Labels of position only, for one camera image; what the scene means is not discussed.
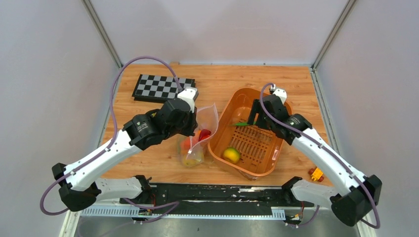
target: lemon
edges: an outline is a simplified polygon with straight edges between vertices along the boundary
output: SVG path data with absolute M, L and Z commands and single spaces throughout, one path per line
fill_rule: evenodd
M 240 160 L 240 152 L 232 147 L 229 147 L 223 152 L 223 158 L 226 161 L 235 164 Z
M 196 165 L 198 163 L 198 161 L 195 160 L 195 159 L 183 159 L 182 163 L 183 163 L 183 165 L 185 165 L 187 167 L 192 167 L 192 166 Z

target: white wall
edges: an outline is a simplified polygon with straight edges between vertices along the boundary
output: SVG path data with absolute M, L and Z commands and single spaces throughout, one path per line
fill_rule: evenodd
M 379 237 L 419 232 L 418 12 L 359 0 L 318 70 L 341 153 L 383 181 Z
M 92 3 L 123 62 L 151 54 L 166 61 L 195 64 L 311 64 L 346 1 Z
M 0 1 L 0 236 L 58 236 L 41 194 L 97 146 L 115 74 L 81 1 Z M 64 208 L 58 189 L 46 206 Z

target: yellow toy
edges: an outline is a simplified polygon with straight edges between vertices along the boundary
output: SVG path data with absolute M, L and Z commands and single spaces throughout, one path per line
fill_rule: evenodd
M 323 172 L 316 167 L 316 169 L 310 169 L 308 174 L 311 176 L 311 180 L 322 182 L 325 178 L 323 177 Z
M 235 164 L 240 160 L 240 152 L 232 147 L 229 147 L 223 152 L 223 158 L 226 161 Z

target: red fruit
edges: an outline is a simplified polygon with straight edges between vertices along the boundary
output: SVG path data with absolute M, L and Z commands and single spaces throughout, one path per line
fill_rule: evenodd
M 203 136 L 202 138 L 200 138 L 200 140 L 199 140 L 199 141 L 205 140 L 205 139 L 207 139 L 207 138 L 209 138 L 209 137 L 211 137 L 211 135 L 206 135 L 206 136 Z
M 189 150 L 189 149 L 191 149 L 191 141 L 190 141 L 189 137 L 185 138 L 185 140 L 183 140 L 181 142 L 181 148 L 183 150 Z
M 210 136 L 210 135 L 211 135 L 211 131 L 209 131 L 208 129 L 202 129 L 202 131 L 199 134 L 198 141 L 201 141 L 203 140 L 203 137 Z

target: yellow object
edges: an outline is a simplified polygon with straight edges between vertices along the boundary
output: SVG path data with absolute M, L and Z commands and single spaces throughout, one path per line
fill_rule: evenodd
M 187 166 L 187 167 L 192 167 L 194 165 L 196 165 L 199 161 L 196 159 L 186 159 L 186 156 L 183 157 L 182 159 L 182 163 L 183 165 Z
M 314 172 L 311 174 L 311 180 L 318 181 L 322 176 L 323 172 L 319 168 L 316 168 Z
M 223 152 L 223 158 L 226 161 L 235 164 L 240 160 L 240 152 L 232 147 L 229 147 Z

